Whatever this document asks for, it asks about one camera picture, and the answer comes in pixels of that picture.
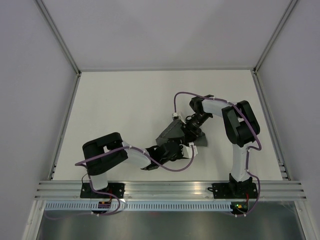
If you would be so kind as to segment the grey cloth napkin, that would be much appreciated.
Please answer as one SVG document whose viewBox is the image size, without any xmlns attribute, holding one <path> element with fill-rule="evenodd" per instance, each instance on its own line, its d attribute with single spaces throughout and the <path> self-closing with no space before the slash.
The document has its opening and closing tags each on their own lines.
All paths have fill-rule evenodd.
<svg viewBox="0 0 320 240">
<path fill-rule="evenodd" d="M 186 146 L 191 142 L 197 147 L 208 146 L 206 134 L 200 128 L 188 128 L 188 125 L 180 119 L 173 120 L 155 141 L 158 146 L 161 146 L 169 140 Z"/>
</svg>

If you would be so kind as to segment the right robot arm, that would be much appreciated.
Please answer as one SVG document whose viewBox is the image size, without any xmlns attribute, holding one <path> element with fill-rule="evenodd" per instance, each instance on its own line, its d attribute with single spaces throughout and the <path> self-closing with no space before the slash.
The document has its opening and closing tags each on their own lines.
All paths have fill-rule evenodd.
<svg viewBox="0 0 320 240">
<path fill-rule="evenodd" d="M 232 144 L 232 168 L 228 183 L 214 183 L 212 191 L 215 198 L 230 196 L 243 198 L 245 194 L 256 198 L 258 196 L 254 176 L 249 171 L 250 150 L 260 151 L 262 145 L 258 139 L 260 126 L 255 114 L 246 100 L 232 103 L 213 95 L 194 95 L 189 105 L 194 111 L 186 118 L 181 127 L 188 142 L 205 140 L 201 126 L 213 116 L 221 117 L 228 140 Z"/>
</svg>

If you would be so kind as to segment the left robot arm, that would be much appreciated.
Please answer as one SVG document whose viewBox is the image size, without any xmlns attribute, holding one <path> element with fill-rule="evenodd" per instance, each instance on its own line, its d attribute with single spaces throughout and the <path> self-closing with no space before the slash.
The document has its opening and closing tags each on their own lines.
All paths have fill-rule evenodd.
<svg viewBox="0 0 320 240">
<path fill-rule="evenodd" d="M 120 133 L 113 132 L 86 142 L 82 146 L 84 159 L 88 160 L 121 147 L 128 147 Z M 183 146 L 174 140 L 168 140 L 162 145 L 143 148 L 144 153 L 137 150 L 121 149 L 106 156 L 86 162 L 88 176 L 92 182 L 91 191 L 98 198 L 104 198 L 109 193 L 107 171 L 127 162 L 136 165 L 144 171 L 156 170 L 167 162 L 184 159 Z"/>
</svg>

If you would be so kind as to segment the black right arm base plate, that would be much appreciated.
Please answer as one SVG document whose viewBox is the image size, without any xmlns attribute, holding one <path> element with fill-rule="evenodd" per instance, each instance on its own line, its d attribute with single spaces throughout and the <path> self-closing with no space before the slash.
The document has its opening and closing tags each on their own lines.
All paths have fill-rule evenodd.
<svg viewBox="0 0 320 240">
<path fill-rule="evenodd" d="M 256 199 L 258 189 L 255 183 L 249 185 L 234 185 L 228 183 L 213 183 L 211 185 L 214 199 Z"/>
</svg>

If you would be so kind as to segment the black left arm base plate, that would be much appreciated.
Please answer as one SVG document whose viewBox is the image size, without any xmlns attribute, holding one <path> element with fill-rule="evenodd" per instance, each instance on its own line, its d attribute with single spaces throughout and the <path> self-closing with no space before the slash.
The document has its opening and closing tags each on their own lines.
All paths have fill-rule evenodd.
<svg viewBox="0 0 320 240">
<path fill-rule="evenodd" d="M 106 188 L 100 190 L 92 190 L 89 183 L 83 183 L 80 191 L 81 199 L 114 199 L 115 197 L 122 199 L 125 193 L 124 183 L 109 183 Z"/>
</svg>

